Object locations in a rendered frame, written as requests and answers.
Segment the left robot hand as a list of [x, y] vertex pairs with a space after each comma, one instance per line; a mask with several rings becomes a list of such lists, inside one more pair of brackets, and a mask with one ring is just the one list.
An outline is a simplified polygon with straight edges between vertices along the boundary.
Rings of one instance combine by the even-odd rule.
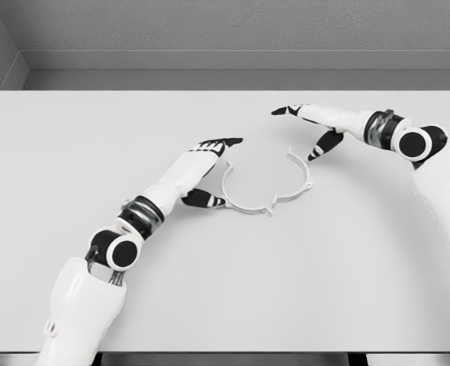
[[205, 140], [184, 152], [162, 177], [177, 191], [177, 197], [184, 205], [198, 208], [222, 207], [226, 200], [196, 186], [216, 165], [224, 152], [243, 141], [242, 137]]

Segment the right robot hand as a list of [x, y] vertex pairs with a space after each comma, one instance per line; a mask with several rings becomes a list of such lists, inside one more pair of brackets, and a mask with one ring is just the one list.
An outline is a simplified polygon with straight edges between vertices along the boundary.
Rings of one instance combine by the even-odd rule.
[[313, 161], [338, 146], [346, 133], [359, 137], [362, 121], [359, 115], [345, 108], [321, 104], [300, 104], [280, 107], [272, 115], [290, 114], [312, 124], [321, 125], [327, 131], [318, 139], [315, 147], [307, 157]]

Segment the thin white pipe clamp half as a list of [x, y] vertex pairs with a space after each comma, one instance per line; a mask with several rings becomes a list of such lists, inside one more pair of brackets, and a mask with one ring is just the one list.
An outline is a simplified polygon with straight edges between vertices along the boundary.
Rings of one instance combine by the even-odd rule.
[[310, 190], [314, 184], [314, 179], [310, 173], [307, 162], [294, 153], [291, 146], [288, 148], [287, 159], [295, 163], [300, 168], [303, 173], [304, 183], [291, 194], [275, 195], [272, 202], [273, 210], [277, 204], [283, 204], [298, 199], [304, 192]]
[[269, 208], [267, 205], [262, 205], [259, 207], [245, 207], [245, 206], [240, 205], [233, 201], [233, 199], [229, 196], [229, 194], [227, 193], [227, 190], [226, 190], [227, 179], [230, 177], [233, 170], [234, 170], [233, 164], [231, 162], [227, 161], [226, 170], [222, 176], [221, 185], [220, 185], [223, 198], [226, 201], [225, 207], [236, 210], [242, 214], [248, 214], [248, 215], [265, 214], [266, 216], [271, 217], [272, 209]]

